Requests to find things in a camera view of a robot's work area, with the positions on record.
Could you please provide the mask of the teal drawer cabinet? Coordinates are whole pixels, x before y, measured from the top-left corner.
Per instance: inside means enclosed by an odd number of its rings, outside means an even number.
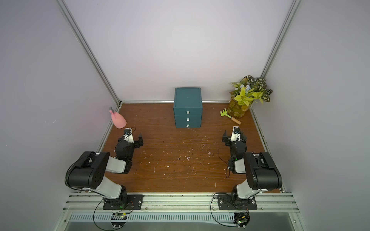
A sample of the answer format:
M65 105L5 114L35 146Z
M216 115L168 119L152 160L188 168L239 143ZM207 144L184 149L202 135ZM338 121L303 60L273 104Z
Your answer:
M203 113L201 88L176 88L173 113L176 128L200 128Z

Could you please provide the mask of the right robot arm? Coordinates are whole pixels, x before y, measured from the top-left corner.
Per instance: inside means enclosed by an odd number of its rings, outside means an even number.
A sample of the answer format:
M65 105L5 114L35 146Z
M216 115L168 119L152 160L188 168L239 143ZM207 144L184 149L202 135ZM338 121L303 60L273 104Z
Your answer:
M257 194L282 187L282 176L268 152L248 152L246 137L240 127L233 127L232 134L223 133L222 142L230 150L227 168L234 174L244 174L246 180L234 186L233 202L252 200Z

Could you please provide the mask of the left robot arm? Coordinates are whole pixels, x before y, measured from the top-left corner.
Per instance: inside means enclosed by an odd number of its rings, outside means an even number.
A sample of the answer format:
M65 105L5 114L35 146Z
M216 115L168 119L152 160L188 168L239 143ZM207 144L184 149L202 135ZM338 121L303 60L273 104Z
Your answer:
M90 190L103 197L106 204L123 207L129 203L124 186L105 176L106 172L127 174L133 165L135 149L144 145L141 134L134 140L131 128L125 129L115 147L115 157L110 152L84 152L66 172L65 185L70 189Z

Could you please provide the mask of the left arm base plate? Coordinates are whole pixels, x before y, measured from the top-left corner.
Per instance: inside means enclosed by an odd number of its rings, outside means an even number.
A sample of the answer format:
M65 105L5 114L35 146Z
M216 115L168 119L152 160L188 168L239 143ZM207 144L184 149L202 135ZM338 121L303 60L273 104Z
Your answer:
M116 199L103 199L103 210L140 210L144 195L129 194Z

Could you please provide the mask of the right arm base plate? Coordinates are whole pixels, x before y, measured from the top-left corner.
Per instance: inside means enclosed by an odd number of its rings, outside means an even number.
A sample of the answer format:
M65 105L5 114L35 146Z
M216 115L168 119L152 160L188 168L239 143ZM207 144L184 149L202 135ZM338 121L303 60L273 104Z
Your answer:
M255 197L240 199L236 196L222 193L215 196L219 210L257 210Z

